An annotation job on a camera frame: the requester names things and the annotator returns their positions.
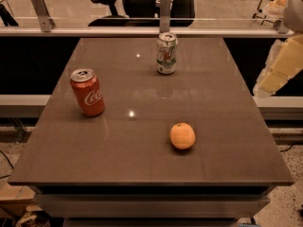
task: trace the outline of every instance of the table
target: table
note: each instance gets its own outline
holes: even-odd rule
[[[37,202],[65,218],[249,217],[268,203],[275,186],[293,183],[223,39],[179,38],[177,69],[169,76],[157,73],[155,59],[154,38],[81,39],[9,183],[31,186],[42,193]],[[69,84],[80,67],[98,75],[106,107],[100,116],[80,113]],[[176,150],[169,141],[178,122],[196,132],[190,150]],[[71,207],[71,200],[86,206],[89,195],[94,209],[101,201],[113,209],[92,214]],[[117,211],[111,205],[117,196],[133,209],[119,202],[124,212]],[[146,203],[159,203],[155,196],[169,200],[171,212]],[[184,215],[176,210],[181,197],[196,204]],[[239,205],[243,199],[247,208]],[[140,208],[142,200],[148,211]],[[221,210],[206,211],[210,201]]]

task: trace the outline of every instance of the orange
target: orange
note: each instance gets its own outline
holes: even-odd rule
[[[187,123],[175,124],[170,130],[170,141],[178,149],[192,147],[195,140],[195,132]]]

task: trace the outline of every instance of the office chair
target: office chair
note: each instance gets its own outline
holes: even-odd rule
[[[112,15],[97,19],[90,23],[89,26],[159,26],[159,20],[154,19],[155,14],[160,16],[160,9],[155,5],[156,0],[122,0],[124,10],[130,17],[129,20],[117,14],[116,0],[91,1],[109,6]],[[171,26],[189,26],[192,24],[194,17],[194,0],[172,1],[170,18],[173,20],[170,21]]]
[[[11,17],[4,5],[0,4],[0,17],[5,26],[18,26],[18,23]]]

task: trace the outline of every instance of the can lid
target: can lid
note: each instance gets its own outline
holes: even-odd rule
[[[75,82],[84,82],[86,80],[91,79],[94,76],[94,71],[88,68],[79,68],[73,71],[71,75],[71,79]]]
[[[173,33],[161,33],[159,35],[160,40],[165,41],[165,42],[173,42],[177,39],[177,36]]]

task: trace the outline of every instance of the soda can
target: soda can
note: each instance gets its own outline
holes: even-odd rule
[[[104,111],[98,77],[93,70],[88,68],[75,70],[71,75],[70,84],[84,115],[96,116]]]
[[[176,70],[178,39],[173,33],[161,33],[157,41],[157,70],[162,74],[171,74]]]

